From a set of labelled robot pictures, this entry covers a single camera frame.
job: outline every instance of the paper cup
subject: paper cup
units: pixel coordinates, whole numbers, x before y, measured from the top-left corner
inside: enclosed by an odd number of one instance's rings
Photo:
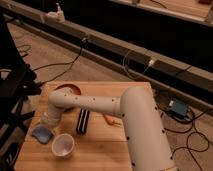
[[[74,150],[75,142],[71,135],[60,134],[52,143],[52,152],[57,157],[69,157]]]

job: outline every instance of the wooden table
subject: wooden table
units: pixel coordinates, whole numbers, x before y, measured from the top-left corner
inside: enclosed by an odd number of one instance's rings
[[[152,93],[147,82],[51,82],[45,85],[30,129],[46,111],[48,94],[62,84],[75,84],[82,95],[120,96],[130,86],[142,86]],[[63,115],[56,134],[69,133],[76,142],[68,159],[53,156],[51,142],[41,145],[30,135],[30,129],[17,159],[16,171],[130,171],[131,162],[123,126],[108,125],[103,115],[91,112],[86,135],[75,132],[79,108]]]

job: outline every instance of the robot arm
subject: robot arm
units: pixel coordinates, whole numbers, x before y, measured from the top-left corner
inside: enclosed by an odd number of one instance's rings
[[[128,88],[120,98],[73,95],[68,88],[53,91],[42,122],[59,124],[64,110],[81,107],[123,120],[134,171],[177,171],[153,97],[141,87]]]

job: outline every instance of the wire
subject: wire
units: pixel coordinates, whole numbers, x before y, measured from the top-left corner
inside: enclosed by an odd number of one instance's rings
[[[160,5],[160,6],[162,6],[162,7],[165,8],[165,9],[168,9],[168,8],[166,7],[166,5],[162,4],[161,2],[158,2],[158,1],[156,1],[156,0],[150,0],[150,1],[156,3],[156,4]]]
[[[170,130],[168,128],[164,128],[165,130],[167,131],[170,131],[170,132],[174,132],[174,133],[181,133],[181,134],[184,134],[184,133],[188,133],[189,131],[192,130],[192,128],[195,129],[194,132],[191,132],[187,138],[186,138],[186,146],[181,146],[181,147],[177,147],[176,149],[174,149],[174,151],[172,152],[172,157],[174,157],[175,153],[181,149],[187,149],[187,151],[189,152],[190,156],[192,157],[192,159],[194,160],[194,162],[196,163],[196,165],[198,166],[198,168],[203,171],[203,168],[201,167],[200,163],[197,161],[196,157],[194,156],[194,154],[192,152],[205,152],[207,151],[209,148],[210,148],[210,145],[213,145],[213,142],[210,141],[205,134],[201,133],[200,131],[198,131],[198,129],[196,128],[196,120],[198,118],[200,118],[201,116],[203,116],[205,113],[209,112],[213,110],[213,108],[209,108],[203,112],[201,112],[200,114],[198,114],[197,116],[195,116],[195,112],[189,108],[189,112],[191,113],[192,115],[192,118],[191,120],[188,122],[188,123],[191,123],[191,126],[189,129],[185,130],[185,131],[176,131],[176,130]],[[193,136],[193,135],[196,135],[198,134],[203,140],[205,140],[205,142],[207,143],[206,147],[203,148],[203,149],[195,149],[195,148],[191,148],[190,147],[190,138]]]
[[[167,114],[167,112],[165,112],[165,111],[163,111],[162,110],[162,113],[161,113],[161,118],[164,116],[164,114]],[[168,115],[167,114],[167,116],[169,116],[171,119],[173,119],[173,120],[175,120],[176,122],[178,122],[178,123],[180,123],[180,124],[191,124],[191,126],[188,128],[188,129],[186,129],[186,130],[184,130],[184,131],[177,131],[177,130],[173,130],[173,129],[170,129],[170,128],[166,128],[166,127],[164,127],[164,129],[166,130],[166,131],[169,131],[169,132],[172,132],[172,133],[176,133],[176,134],[186,134],[186,133],[188,133],[188,132],[190,132],[191,130],[192,130],[192,128],[193,128],[193,123],[186,123],[186,121],[185,120],[177,120],[175,117],[172,117],[172,115]]]
[[[82,50],[83,50],[83,45],[81,46],[80,50],[79,50],[79,53],[77,54],[77,56],[75,57],[74,60],[70,61],[70,62],[65,62],[65,63],[54,63],[54,64],[48,64],[48,65],[43,65],[41,67],[38,67],[38,68],[35,68],[33,71],[38,71],[40,69],[43,69],[43,68],[47,68],[47,67],[51,67],[51,66],[57,66],[57,65],[69,65],[69,67],[63,71],[62,73],[56,75],[55,77],[49,79],[49,80],[46,80],[46,81],[43,81],[41,82],[41,85],[47,83],[47,82],[50,82],[50,81],[53,81],[55,79],[57,79],[58,77],[61,77],[62,75],[64,75],[66,72],[68,72],[74,65],[74,63],[77,61],[77,59],[81,56],[82,54]]]
[[[197,164],[197,166],[199,167],[199,169],[200,169],[201,171],[203,171],[203,168],[201,167],[200,163],[197,161],[197,159],[196,159],[195,156],[193,155],[192,151],[194,151],[194,152],[199,152],[199,153],[201,153],[201,152],[206,152],[206,151],[209,149],[209,147],[210,147],[210,143],[209,143],[208,141],[206,141],[206,142],[207,142],[207,146],[206,146],[204,149],[195,149],[195,148],[191,148],[190,145],[189,145],[189,140],[190,140],[190,137],[192,137],[192,136],[195,135],[195,134],[198,134],[201,138],[203,138],[204,140],[206,140],[206,136],[205,136],[203,133],[197,132],[197,131],[191,132],[191,133],[187,136],[187,139],[186,139],[186,146],[182,146],[182,147],[176,148],[176,149],[172,152],[172,157],[174,157],[175,153],[176,153],[177,151],[179,151],[180,149],[187,149],[188,152],[189,152],[189,154],[191,155],[192,159],[194,160],[194,162],[195,162],[195,163]]]
[[[140,48],[135,48],[135,49],[129,49],[127,51],[127,53],[125,54],[124,58],[123,58],[123,69],[124,69],[124,72],[127,74],[127,76],[129,78],[131,78],[132,80],[137,80],[139,79],[141,76],[138,75],[138,76],[133,76],[130,72],[129,72],[129,62],[130,62],[130,59],[128,58],[128,56],[132,53],[132,51],[135,51],[135,50],[138,50],[138,49],[141,49]],[[151,65],[147,65],[147,67],[144,69],[144,71],[142,72],[142,74],[145,74],[145,72],[151,67]]]
[[[180,71],[178,71],[175,75],[174,75],[174,78],[177,78],[177,76],[179,76],[180,74],[188,71],[190,68],[192,67],[192,65],[189,65],[188,67],[186,67],[185,69],[182,69]]]

